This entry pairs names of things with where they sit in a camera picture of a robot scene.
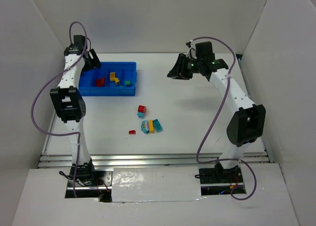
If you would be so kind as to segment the red long brick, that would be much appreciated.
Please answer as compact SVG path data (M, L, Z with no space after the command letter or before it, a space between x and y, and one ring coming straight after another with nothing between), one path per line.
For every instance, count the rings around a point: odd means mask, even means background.
M105 77L96 79L95 81L96 87L104 87L105 81L106 81Z

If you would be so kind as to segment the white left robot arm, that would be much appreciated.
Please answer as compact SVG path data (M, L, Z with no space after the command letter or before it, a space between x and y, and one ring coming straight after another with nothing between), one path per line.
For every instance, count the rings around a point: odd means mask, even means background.
M83 45L73 43L65 49L64 55L65 72L57 87L50 90L50 97L57 116L71 133L72 166L68 178L79 185L91 186L96 182L96 175L83 131L86 105L78 90L81 71L91 64L91 57Z

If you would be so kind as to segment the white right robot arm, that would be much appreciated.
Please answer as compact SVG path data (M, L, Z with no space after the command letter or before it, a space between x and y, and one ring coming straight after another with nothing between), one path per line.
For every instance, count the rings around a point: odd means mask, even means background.
M223 96L220 105L222 108L228 105L232 114L226 128L227 137L230 141L219 159L215 162L212 170L206 176L198 175L202 183L210 180L215 182L227 182L234 179L240 168L239 160L243 158L245 151L263 134L266 109L263 105L255 104L241 89L231 71L222 59L215 59L214 55L206 59L189 58L180 53L177 61L167 74L168 78L189 80L194 74L201 74Z

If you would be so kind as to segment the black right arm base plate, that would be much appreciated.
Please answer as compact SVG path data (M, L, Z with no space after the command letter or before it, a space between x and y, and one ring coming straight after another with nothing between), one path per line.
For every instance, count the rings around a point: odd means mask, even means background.
M195 178L199 179L201 184L238 185L243 182L241 169L238 166L224 169L221 164L216 164L213 168L200 168Z

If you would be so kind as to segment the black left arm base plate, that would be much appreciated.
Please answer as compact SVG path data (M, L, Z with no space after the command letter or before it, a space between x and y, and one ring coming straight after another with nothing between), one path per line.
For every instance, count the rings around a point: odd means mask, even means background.
M65 198L75 198L73 187L75 187L77 198L94 198L98 202L112 202L112 180L113 171L96 171L95 180L73 181L68 180Z

